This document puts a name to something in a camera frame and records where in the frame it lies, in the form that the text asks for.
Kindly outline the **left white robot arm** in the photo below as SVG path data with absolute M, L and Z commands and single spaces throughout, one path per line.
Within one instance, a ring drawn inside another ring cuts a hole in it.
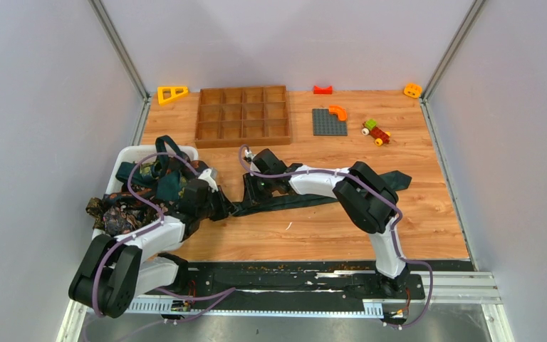
M 189 287 L 188 262 L 172 254 L 204 219 L 219 221 L 236 208 L 221 189 L 190 180 L 174 209 L 135 232 L 93 238 L 68 289 L 70 299 L 117 318 L 132 300 L 158 288 L 182 294 Z

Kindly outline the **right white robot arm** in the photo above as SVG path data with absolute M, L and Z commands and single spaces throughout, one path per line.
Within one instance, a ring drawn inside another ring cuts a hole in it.
M 241 165 L 252 180 L 269 194 L 316 195 L 337 200 L 351 222 L 367 233 L 375 252 L 378 287 L 387 297 L 407 287 L 406 261 L 395 234 L 402 218 L 398 196 L 364 162 L 352 167 L 321 169 L 303 164 L 287 166 L 269 149 L 254 154 L 248 145 L 239 148 Z

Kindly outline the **dark green leaf tie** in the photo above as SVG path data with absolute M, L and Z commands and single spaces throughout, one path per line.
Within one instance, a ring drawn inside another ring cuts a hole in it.
M 314 207 L 323 204 L 337 202 L 332 197 L 322 195 L 298 195 L 289 193 L 274 197 L 259 188 L 261 178 L 251 176 L 249 173 L 243 175 L 244 193 L 242 201 L 232 202 L 229 213 L 233 217 L 243 217 L 261 212 L 275 212 L 286 209 L 298 209 L 303 207 Z

